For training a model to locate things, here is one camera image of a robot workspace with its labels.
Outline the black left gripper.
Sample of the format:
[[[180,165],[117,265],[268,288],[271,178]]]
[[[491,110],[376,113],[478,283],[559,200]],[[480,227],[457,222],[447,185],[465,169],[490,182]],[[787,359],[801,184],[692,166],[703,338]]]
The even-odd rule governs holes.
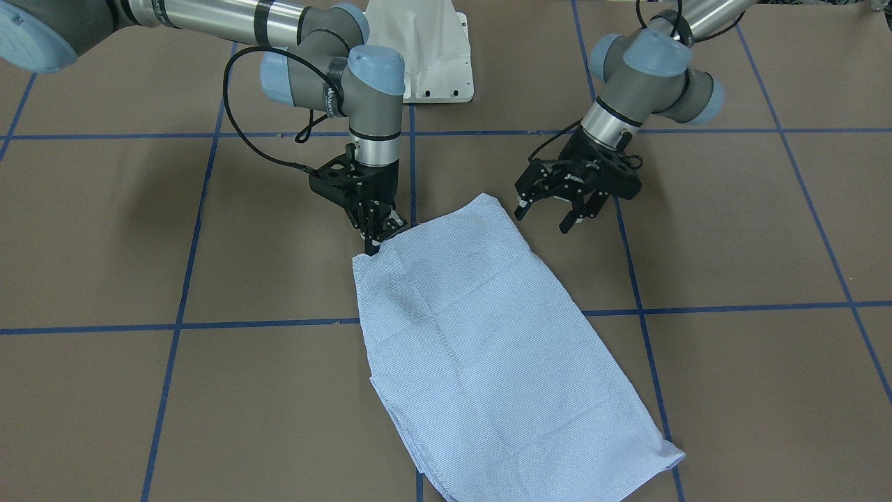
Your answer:
[[[574,128],[557,157],[541,156],[564,134],[554,135],[533,150],[533,167],[527,167],[515,182],[515,219],[525,218],[541,200],[569,202],[571,209],[560,222],[560,232],[567,234],[582,220],[596,218],[609,197],[629,200],[637,196],[643,157],[610,149],[580,128]]]

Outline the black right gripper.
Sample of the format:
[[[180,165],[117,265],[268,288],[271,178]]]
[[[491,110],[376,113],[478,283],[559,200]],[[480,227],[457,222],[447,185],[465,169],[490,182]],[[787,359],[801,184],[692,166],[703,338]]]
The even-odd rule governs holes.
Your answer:
[[[353,225],[361,223],[364,253],[375,255],[381,241],[388,241],[408,226],[407,220],[396,211],[399,161],[383,166],[352,161],[347,176],[344,187],[350,197],[348,219]]]

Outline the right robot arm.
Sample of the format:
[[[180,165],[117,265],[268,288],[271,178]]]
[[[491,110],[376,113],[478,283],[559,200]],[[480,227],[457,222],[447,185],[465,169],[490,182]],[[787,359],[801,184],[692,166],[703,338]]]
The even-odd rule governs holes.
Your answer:
[[[296,142],[328,118],[348,121],[348,143],[321,168],[271,155],[267,161],[308,175],[310,188],[344,210],[367,255],[407,222],[396,194],[405,85],[404,59],[369,42],[362,10],[294,1],[3,1],[2,58],[33,73],[57,73],[126,26],[165,26],[243,45],[226,63],[261,53],[259,79],[275,102],[306,109]]]

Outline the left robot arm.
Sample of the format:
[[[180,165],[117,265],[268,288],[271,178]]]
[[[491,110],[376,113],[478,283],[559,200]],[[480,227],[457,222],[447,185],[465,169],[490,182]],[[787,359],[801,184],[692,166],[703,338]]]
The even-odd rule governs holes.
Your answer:
[[[515,184],[517,220],[536,202],[557,198],[570,204],[560,223],[567,233],[595,218],[612,197],[630,200],[643,184],[643,159],[626,149],[651,116],[675,123],[708,123],[725,101],[722,83],[692,64],[695,45],[733,29],[750,1],[679,1],[645,20],[630,35],[612,33],[590,52],[588,70],[601,83],[586,114],[566,128],[560,154],[530,153]]]

